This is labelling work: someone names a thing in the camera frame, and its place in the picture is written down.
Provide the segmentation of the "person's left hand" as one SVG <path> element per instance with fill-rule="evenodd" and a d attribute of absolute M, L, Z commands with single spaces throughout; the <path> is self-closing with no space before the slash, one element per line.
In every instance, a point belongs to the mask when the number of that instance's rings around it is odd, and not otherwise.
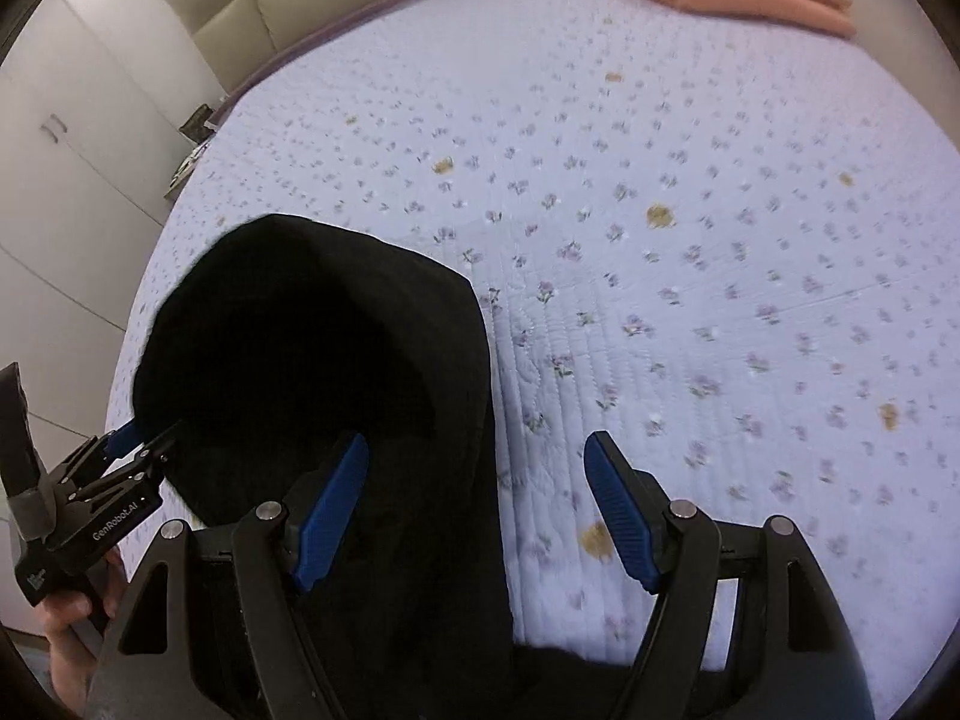
<path fill-rule="evenodd" d="M 127 571 L 121 550 L 106 554 L 107 582 L 103 608 L 114 619 L 128 587 Z M 80 592 L 53 593 L 36 606 L 49 642 L 50 681 L 53 692 L 65 709 L 82 717 L 88 699 L 89 684 L 98 668 L 98 657 L 83 644 L 75 628 L 93 611 L 91 600 Z"/>

